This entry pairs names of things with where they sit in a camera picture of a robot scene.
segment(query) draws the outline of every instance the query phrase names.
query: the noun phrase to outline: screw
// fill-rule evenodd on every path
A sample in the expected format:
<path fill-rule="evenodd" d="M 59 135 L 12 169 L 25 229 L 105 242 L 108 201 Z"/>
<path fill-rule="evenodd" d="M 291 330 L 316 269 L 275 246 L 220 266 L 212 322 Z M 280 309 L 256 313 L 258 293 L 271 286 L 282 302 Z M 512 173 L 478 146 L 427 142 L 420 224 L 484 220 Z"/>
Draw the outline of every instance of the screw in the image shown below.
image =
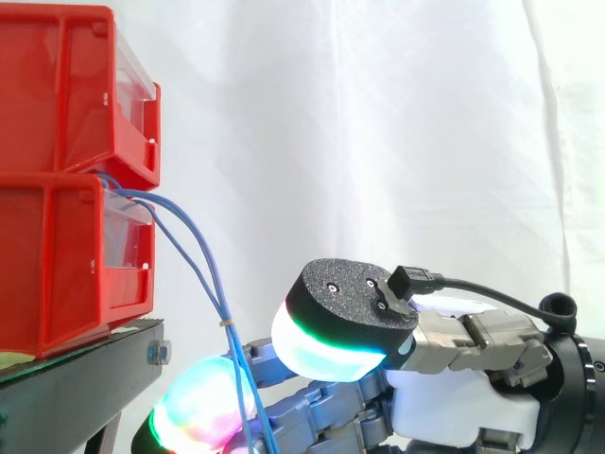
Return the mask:
<path fill-rule="evenodd" d="M 147 349 L 147 363 L 155 366 L 165 366 L 172 357 L 170 340 L 155 340 Z"/>

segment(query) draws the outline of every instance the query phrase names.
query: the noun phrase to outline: white robot part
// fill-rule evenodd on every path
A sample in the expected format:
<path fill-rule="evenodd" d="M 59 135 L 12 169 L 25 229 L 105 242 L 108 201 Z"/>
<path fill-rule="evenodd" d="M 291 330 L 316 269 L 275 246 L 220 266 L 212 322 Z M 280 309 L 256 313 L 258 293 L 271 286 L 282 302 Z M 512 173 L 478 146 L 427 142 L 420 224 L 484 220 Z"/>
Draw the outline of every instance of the white robot part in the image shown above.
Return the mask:
<path fill-rule="evenodd" d="M 533 445 L 540 403 L 528 394 L 497 392 L 483 372 L 387 371 L 387 381 L 395 389 L 393 430 L 402 437 L 465 447 L 481 428 L 491 428 L 518 433 L 521 449 Z"/>

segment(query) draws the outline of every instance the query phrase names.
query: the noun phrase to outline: green led light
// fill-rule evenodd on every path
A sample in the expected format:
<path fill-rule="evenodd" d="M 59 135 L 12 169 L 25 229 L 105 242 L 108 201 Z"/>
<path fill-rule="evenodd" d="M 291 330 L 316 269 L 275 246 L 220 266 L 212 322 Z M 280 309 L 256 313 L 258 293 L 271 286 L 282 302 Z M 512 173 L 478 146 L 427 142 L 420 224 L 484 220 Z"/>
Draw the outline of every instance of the green led light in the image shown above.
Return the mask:
<path fill-rule="evenodd" d="M 285 366 L 298 375 L 321 381 L 357 381 L 386 355 L 323 343 L 296 325 L 283 304 L 271 327 L 273 348 Z"/>

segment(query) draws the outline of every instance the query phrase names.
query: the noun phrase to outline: stacked storage bin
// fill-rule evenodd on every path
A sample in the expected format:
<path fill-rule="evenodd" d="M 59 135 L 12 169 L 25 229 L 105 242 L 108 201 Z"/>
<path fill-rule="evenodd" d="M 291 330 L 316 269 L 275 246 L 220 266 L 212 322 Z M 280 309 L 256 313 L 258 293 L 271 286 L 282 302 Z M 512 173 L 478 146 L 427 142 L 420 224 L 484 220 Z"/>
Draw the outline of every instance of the stacked storage bin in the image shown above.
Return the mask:
<path fill-rule="evenodd" d="M 95 175 L 160 179 L 160 87 L 104 7 L 0 4 L 0 355 L 153 308 L 154 224 Z"/>

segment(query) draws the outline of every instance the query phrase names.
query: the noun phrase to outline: blue cable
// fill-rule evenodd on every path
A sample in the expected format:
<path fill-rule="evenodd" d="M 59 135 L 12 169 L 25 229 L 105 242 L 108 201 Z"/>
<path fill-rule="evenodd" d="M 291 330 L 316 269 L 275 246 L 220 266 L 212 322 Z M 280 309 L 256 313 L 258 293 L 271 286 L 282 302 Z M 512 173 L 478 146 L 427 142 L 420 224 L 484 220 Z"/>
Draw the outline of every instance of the blue cable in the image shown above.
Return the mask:
<path fill-rule="evenodd" d="M 149 194 L 144 191 L 121 189 L 119 182 L 116 179 L 114 179 L 113 177 L 111 177 L 107 174 L 103 174 L 102 172 L 98 172 L 97 175 L 101 179 L 108 180 L 111 183 L 113 183 L 113 185 L 117 188 L 114 191 L 116 194 L 123 196 L 123 197 L 136 197 L 139 199 L 145 199 L 145 200 L 157 203 L 157 204 L 163 206 L 164 208 L 166 208 L 168 211 L 172 212 L 175 216 L 177 216 L 177 218 L 179 218 L 189 228 L 189 230 L 194 234 L 194 237 L 198 241 L 198 244 L 200 245 L 200 248 L 202 249 L 202 252 L 204 253 L 204 258 L 206 258 L 206 261 L 208 263 L 208 268 L 210 269 L 210 273 L 212 275 L 213 282 L 214 282 L 215 289 L 216 289 L 216 297 L 213 294 L 213 292 L 210 290 L 207 282 L 203 278 L 203 275 L 201 274 L 201 271 L 199 270 L 199 268 L 197 267 L 195 262 L 185 252 L 185 250 L 179 244 L 177 239 L 168 232 L 168 230 L 165 228 L 164 224 L 159 220 L 159 218 L 158 218 L 157 214 L 155 213 L 155 211 L 153 210 L 153 208 L 151 208 L 145 202 L 137 201 L 137 203 L 140 203 L 142 206 L 144 206 L 149 211 L 149 213 L 153 216 L 153 218 L 156 221 L 156 223 L 158 224 L 158 226 L 162 229 L 162 231 L 166 234 L 168 239 L 172 242 L 172 244 L 181 253 L 181 255 L 187 261 L 187 263 L 192 267 L 192 269 L 196 273 L 196 276 L 202 283 L 204 290 L 210 297 L 211 302 L 213 303 L 213 306 L 215 306 L 215 309 L 217 310 L 221 319 L 223 321 L 231 319 L 232 318 L 231 310 L 229 309 L 229 306 L 228 306 L 226 298 L 225 298 L 224 290 L 223 290 L 222 283 L 220 280 L 220 275 L 218 274 L 218 269 L 216 266 L 216 261 L 214 260 L 214 257 L 212 255 L 210 248 L 208 247 L 207 242 L 205 241 L 203 235 L 199 231 L 199 229 L 196 226 L 196 224 L 194 223 L 194 221 L 191 218 L 189 218 L 189 216 L 183 210 L 181 210 L 181 208 L 176 203 L 170 201 L 169 199 L 166 199 L 162 196 L 158 196 L 155 194 Z M 254 396 L 254 401 L 256 402 L 256 407 L 258 409 L 258 416 L 259 416 L 259 419 L 261 420 L 261 425 L 263 426 L 266 443 L 268 445 L 267 446 L 268 452 L 269 452 L 269 454 L 279 453 L 279 447 L 277 446 L 277 442 L 275 441 L 275 437 L 273 435 L 273 430 L 272 430 L 272 428 L 270 426 L 270 422 L 267 418 L 267 413 L 265 412 L 265 408 L 263 406 L 260 394 L 258 393 L 256 383 L 255 383 L 254 378 L 251 373 L 250 365 L 248 364 L 245 353 L 241 346 L 241 341 L 237 334 L 237 330 L 235 329 L 234 325 L 228 325 L 226 328 L 227 328 L 226 329 L 227 338 L 228 338 L 228 341 L 230 344 L 230 348 L 233 352 L 233 363 L 235 366 L 235 379 L 236 379 L 236 388 L 237 388 L 237 394 L 238 394 L 238 404 L 240 406 L 240 415 L 242 417 L 242 424 L 244 427 L 244 432 L 246 435 L 246 440 L 248 443 L 249 451 L 253 452 L 251 450 L 252 446 L 251 446 L 250 427 L 248 424 L 248 418 L 245 414 L 245 407 L 243 405 L 244 403 L 243 403 L 242 383 L 241 383 L 241 376 L 239 374 L 240 365 L 244 369 L 246 377 L 247 377 L 249 383 L 251 384 L 252 394 Z"/>
<path fill-rule="evenodd" d="M 122 184 L 120 184 L 113 176 L 111 176 L 109 173 L 105 173 L 105 172 L 95 172 L 95 175 L 100 178 L 101 180 L 107 182 L 107 183 L 111 183 L 113 184 L 113 187 L 115 187 L 116 189 L 122 189 Z"/>
<path fill-rule="evenodd" d="M 182 220 L 183 223 L 185 223 L 185 225 L 189 228 L 189 230 L 194 234 L 194 237 L 198 241 L 198 244 L 200 245 L 202 252 L 204 253 L 204 256 L 208 262 L 208 267 L 210 269 L 210 273 L 212 274 L 213 281 L 214 281 L 215 288 L 216 288 L 217 299 L 220 302 L 220 305 L 223 309 L 223 313 L 222 314 L 219 313 L 219 315 L 221 315 L 221 318 L 223 320 L 229 320 L 232 317 L 231 310 L 229 309 L 229 306 L 227 305 L 227 302 L 226 302 L 226 298 L 224 296 L 224 290 L 222 288 L 222 284 L 220 282 L 220 276 L 218 275 L 218 270 L 216 268 L 216 261 L 214 260 L 214 257 L 212 256 L 212 252 L 210 251 L 208 244 L 206 243 L 206 241 L 205 241 L 203 235 L 201 234 L 201 232 L 199 231 L 198 227 L 195 225 L 194 221 L 191 218 L 189 218 L 187 216 L 187 214 L 184 213 L 178 205 L 176 205 L 176 203 L 174 203 L 173 201 L 170 201 L 169 199 L 166 199 L 162 196 L 158 196 L 156 194 L 149 194 L 144 191 L 126 190 L 126 189 L 125 190 L 116 190 L 115 193 L 118 195 L 124 196 L 124 197 L 137 197 L 140 199 L 153 201 L 154 203 L 157 203 L 157 204 L 163 206 L 164 208 L 168 209 L 175 216 L 177 216 L 180 220 Z M 261 425 L 262 425 L 263 431 L 266 435 L 268 451 L 269 451 L 269 453 L 274 454 L 276 452 L 279 452 L 279 447 L 277 446 L 277 442 L 275 442 L 275 438 L 273 436 L 273 431 L 270 426 L 270 422 L 267 418 L 267 414 L 263 407 L 263 403 L 262 403 L 262 400 L 258 393 L 258 390 L 256 389 L 256 384 L 254 382 L 254 379 L 253 379 L 253 376 L 252 376 L 252 373 L 250 370 L 250 366 L 249 366 L 248 362 L 246 361 L 246 357 L 245 357 L 245 354 L 241 347 L 241 342 L 237 335 L 237 331 L 233 330 L 232 335 L 234 337 L 233 340 L 234 340 L 234 346 L 235 346 L 235 350 L 233 352 L 236 355 L 238 355 L 239 361 L 241 362 L 241 365 L 244 369 L 244 372 L 246 373 L 248 381 L 251 384 L 252 393 L 254 395 L 256 407 L 258 409 L 258 416 L 259 416 L 259 419 L 261 420 Z"/>
<path fill-rule="evenodd" d="M 216 311 L 220 312 L 218 309 L 218 301 L 216 300 L 215 295 L 210 290 L 210 287 L 208 286 L 206 279 L 204 279 L 204 276 L 201 273 L 201 271 L 199 270 L 198 265 L 196 265 L 196 263 L 189 256 L 189 254 L 185 251 L 185 249 L 182 248 L 181 243 L 179 243 L 179 241 L 166 228 L 166 226 L 160 220 L 160 217 L 157 215 L 157 213 L 151 207 L 151 205 L 149 205 L 148 203 L 146 203 L 144 201 L 134 201 L 134 202 L 138 203 L 139 205 L 143 206 L 144 208 L 146 208 L 148 210 L 148 212 L 151 214 L 151 216 L 155 220 L 155 223 L 158 224 L 158 227 L 160 227 L 162 232 L 164 232 L 164 234 L 168 237 L 168 239 L 174 245 L 174 247 L 177 249 L 177 251 L 179 251 L 179 253 L 181 253 L 182 257 L 186 260 L 186 262 L 191 266 L 193 271 L 196 273 L 196 276 L 198 277 L 202 286 L 206 290 L 206 293 L 210 297 L 210 301 L 214 305 Z M 227 341 L 229 342 L 229 348 L 232 351 L 234 351 L 235 349 L 233 348 L 233 339 L 229 335 L 227 336 Z M 244 429 L 244 434 L 246 435 L 246 442 L 248 444 L 249 452 L 253 452 L 252 451 L 252 442 L 251 442 L 252 436 L 251 436 L 250 425 L 248 424 L 248 415 L 246 414 L 246 404 L 244 403 L 244 391 L 242 388 L 242 378 L 241 378 L 241 374 L 240 374 L 240 370 L 239 370 L 240 366 L 239 366 L 238 358 L 235 358 L 235 360 L 233 361 L 233 364 L 234 364 L 234 368 L 235 368 L 235 388 L 236 388 L 236 392 L 237 392 L 237 403 L 239 405 L 239 415 L 242 418 L 242 426 Z"/>

